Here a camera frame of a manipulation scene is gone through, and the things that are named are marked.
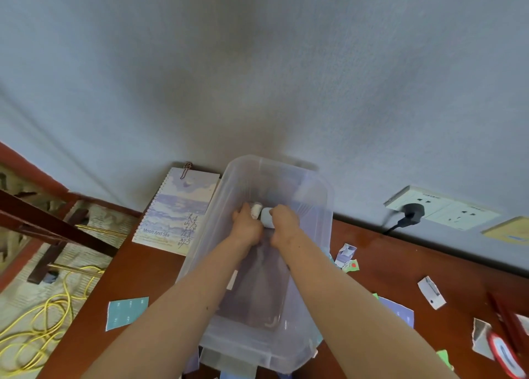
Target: wooden desk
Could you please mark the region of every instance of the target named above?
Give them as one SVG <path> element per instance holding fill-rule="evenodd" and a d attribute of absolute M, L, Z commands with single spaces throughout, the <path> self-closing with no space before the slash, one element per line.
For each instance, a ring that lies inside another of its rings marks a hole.
<path fill-rule="evenodd" d="M 105 332 L 109 301 L 149 296 L 154 302 L 176 280 L 184 257 L 135 244 L 130 235 L 66 332 L 39 378 L 77 378 L 125 329 Z M 489 322 L 505 336 L 488 305 L 486 291 L 498 291 L 515 308 L 529 315 L 529 280 L 468 262 L 409 242 L 382 236 L 340 221 L 333 222 L 331 254 L 345 243 L 358 247 L 354 257 L 360 270 L 349 275 L 371 292 L 415 311 L 415 329 L 435 350 L 448 350 L 460 378 L 506 378 L 497 362 L 471 350 L 473 318 Z M 434 310 L 417 287 L 429 275 L 447 304 Z M 528 359 L 522 363 L 528 366 Z M 202 366 L 190 378 L 211 378 L 218 372 Z M 327 345 L 294 378 L 345 378 Z M 258 369 L 257 378 L 277 376 Z"/>

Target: bookmark clip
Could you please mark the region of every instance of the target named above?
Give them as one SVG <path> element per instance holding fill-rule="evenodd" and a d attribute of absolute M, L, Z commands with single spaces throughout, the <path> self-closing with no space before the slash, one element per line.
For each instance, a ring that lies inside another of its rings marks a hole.
<path fill-rule="evenodd" d="M 188 171 L 189 169 L 192 169 L 192 168 L 193 168 L 193 163 L 191 163 L 191 162 L 185 162 L 185 163 L 183 164 L 183 172 L 182 172 L 182 175 L 181 175 L 180 179 L 181 179 L 181 180 L 184 179 L 184 178 L 186 177 L 187 171 Z"/>

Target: yellow cable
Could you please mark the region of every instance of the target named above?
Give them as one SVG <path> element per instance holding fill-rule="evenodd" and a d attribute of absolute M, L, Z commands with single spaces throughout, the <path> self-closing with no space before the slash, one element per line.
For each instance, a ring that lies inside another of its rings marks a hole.
<path fill-rule="evenodd" d="M 103 269 L 100 269 L 97 266 L 84 266 L 81 269 L 96 269 L 97 273 L 104 273 Z M 2 377 L 10 377 L 10 376 L 16 376 L 23 373 L 32 372 L 34 370 L 41 369 L 44 366 L 45 360 L 48 357 L 47 349 L 48 345 L 50 343 L 57 343 L 63 338 L 64 333 L 66 332 L 66 329 L 59 330 L 61 326 L 63 326 L 64 322 L 66 321 L 67 316 L 70 316 L 70 324 L 74 320 L 74 309 L 72 307 L 72 300 L 86 300 L 88 298 L 88 289 L 90 288 L 90 285 L 97 277 L 91 277 L 88 281 L 88 284 L 85 287 L 85 290 L 83 291 L 83 296 L 76 297 L 74 295 L 70 294 L 70 291 L 68 290 L 68 286 L 66 285 L 66 279 L 69 275 L 73 274 L 74 272 L 68 272 L 63 279 L 63 288 L 64 293 L 63 294 L 56 294 L 51 297 L 49 297 L 44 303 L 37 305 L 36 307 L 30 309 L 23 315 L 19 316 L 17 319 L 14 320 L 13 323 L 11 323 L 9 326 L 7 326 L 4 330 L 0 332 L 0 345 L 2 343 L 8 342 L 9 340 L 23 337 L 23 342 L 13 342 L 8 344 L 7 346 L 4 346 L 3 348 L 0 348 L 0 361 L 2 360 L 2 356 L 4 355 L 4 352 L 11 348 L 11 347 L 18 347 L 18 351 L 15 354 L 15 364 L 18 366 L 18 368 L 13 370 L 6 370 L 3 369 L 2 364 L 0 364 L 0 373 L 2 374 Z M 53 326 L 48 327 L 48 311 L 51 308 L 59 309 L 59 313 L 61 313 L 61 317 L 57 323 L 55 323 Z M 11 335 L 5 336 L 6 333 L 10 331 L 15 325 L 20 322 L 22 319 L 24 319 L 27 315 L 31 314 L 34 311 L 38 311 L 35 316 L 31 319 L 31 329 L 28 331 L 22 331 L 18 333 L 13 333 Z M 43 315 L 44 318 L 44 329 L 37 329 L 35 327 L 36 320 L 39 316 Z M 31 347 L 35 349 L 35 355 L 26 363 L 21 363 L 18 361 L 20 358 L 21 353 L 27 348 Z"/>

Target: green paper piece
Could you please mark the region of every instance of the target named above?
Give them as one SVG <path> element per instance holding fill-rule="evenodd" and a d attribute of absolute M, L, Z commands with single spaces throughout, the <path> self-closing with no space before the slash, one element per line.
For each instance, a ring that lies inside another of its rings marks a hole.
<path fill-rule="evenodd" d="M 440 359 L 443 360 L 443 362 L 448 366 L 448 368 L 454 370 L 454 367 L 448 361 L 448 351 L 440 350 L 437 352 L 437 355 L 439 355 Z"/>
<path fill-rule="evenodd" d="M 358 262 L 356 259 L 350 260 L 347 262 L 343 267 L 342 270 L 344 272 L 354 272 L 356 270 L 360 270 L 360 267 L 358 266 Z"/>

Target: hand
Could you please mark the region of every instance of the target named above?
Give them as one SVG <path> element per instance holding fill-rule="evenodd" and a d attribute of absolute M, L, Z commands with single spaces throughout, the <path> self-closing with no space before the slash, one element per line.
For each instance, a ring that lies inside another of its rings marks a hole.
<path fill-rule="evenodd" d="M 243 247 L 252 247 L 259 242 L 263 232 L 263 224 L 260 220 L 252 218 L 250 206 L 243 203 L 241 211 L 232 214 L 233 227 L 230 237 Z"/>
<path fill-rule="evenodd" d="M 270 240 L 274 248 L 281 248 L 287 245 L 290 240 L 301 230 L 299 228 L 299 217 L 291 208 L 284 205 L 277 205 L 270 210 L 272 222 L 274 222 L 275 232 Z"/>

